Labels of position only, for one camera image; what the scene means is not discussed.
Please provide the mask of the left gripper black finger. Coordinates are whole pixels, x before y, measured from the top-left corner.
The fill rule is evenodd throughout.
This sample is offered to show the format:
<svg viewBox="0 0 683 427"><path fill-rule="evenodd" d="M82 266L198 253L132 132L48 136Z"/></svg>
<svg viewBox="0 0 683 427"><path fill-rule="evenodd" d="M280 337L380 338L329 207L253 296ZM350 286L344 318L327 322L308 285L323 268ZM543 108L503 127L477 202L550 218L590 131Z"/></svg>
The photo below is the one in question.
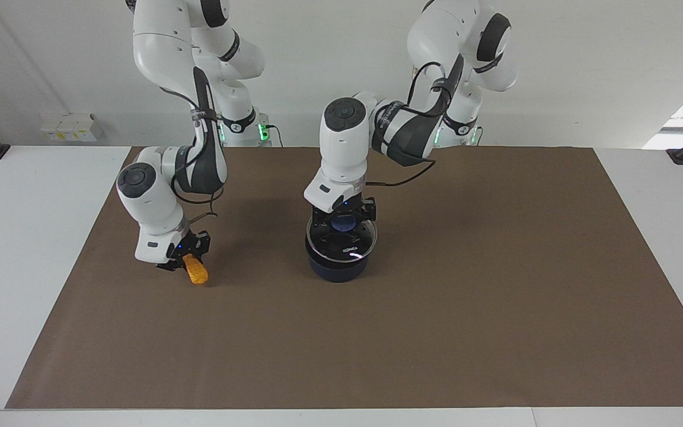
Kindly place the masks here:
<svg viewBox="0 0 683 427"><path fill-rule="evenodd" d="M311 206L311 219L309 219L309 232L315 232L317 229L329 229L331 232L340 232L340 230L333 225L333 221L339 216L339 211L325 212Z"/></svg>
<svg viewBox="0 0 683 427"><path fill-rule="evenodd" d="M376 199L374 197L353 197L350 200L350 213L358 222L375 222L377 219Z"/></svg>

